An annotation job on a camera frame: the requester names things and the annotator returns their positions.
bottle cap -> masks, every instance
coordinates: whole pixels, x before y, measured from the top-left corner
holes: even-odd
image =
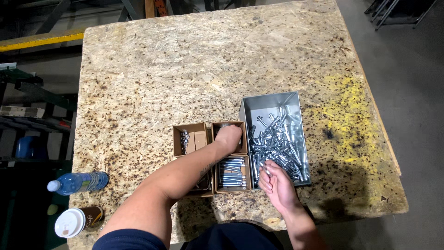
[[[46,188],[48,188],[48,191],[54,192],[59,190],[61,185],[62,184],[59,181],[50,181]]]
[[[72,238],[85,228],[85,214],[78,208],[64,211],[55,222],[54,231],[62,238]]]

galvanized metal bin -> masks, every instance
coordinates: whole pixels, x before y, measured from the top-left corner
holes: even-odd
[[[294,181],[294,185],[309,185],[311,184],[309,164],[307,159],[307,149],[305,147],[304,130],[302,127],[301,107],[299,104],[299,94],[296,92],[267,94],[254,97],[244,97],[241,102],[239,110],[239,118],[245,122],[247,131],[250,131],[252,126],[256,126],[253,137],[257,137],[259,133],[265,131],[265,127],[258,121],[257,117],[263,117],[267,124],[271,124],[272,120],[269,118],[270,114],[279,114],[279,107],[283,106],[285,113],[289,118],[285,120],[289,128],[289,136],[291,141],[296,145],[296,154],[298,154],[301,161],[301,174],[304,176],[303,181]],[[254,184],[254,170],[252,163],[252,142],[250,135],[247,133],[248,156],[250,159],[252,189],[260,189]]]

water bottle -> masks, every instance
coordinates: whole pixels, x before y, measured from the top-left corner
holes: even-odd
[[[102,189],[108,184],[108,180],[105,172],[66,173],[56,181],[50,181],[47,188],[60,195],[70,195]]]

person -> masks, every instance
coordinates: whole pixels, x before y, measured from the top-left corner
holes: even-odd
[[[172,161],[150,176],[112,215],[93,250],[163,250],[170,248],[170,208],[218,161],[236,149],[242,130],[226,126],[213,143]],[[271,160],[269,177],[260,170],[259,186],[281,213],[294,249],[325,249],[314,222],[296,195],[287,173]],[[281,249],[273,233],[249,223],[215,225],[183,249]]]

wooden table top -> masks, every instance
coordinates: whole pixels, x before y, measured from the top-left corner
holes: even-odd
[[[312,185],[297,189],[317,223],[408,211],[399,166],[335,1],[296,1],[88,28],[73,172],[106,171],[70,207],[106,219],[68,239],[91,248],[137,185],[173,158],[172,125],[238,120],[246,96],[299,90]],[[213,223],[284,230],[262,190],[183,199],[171,243]]]

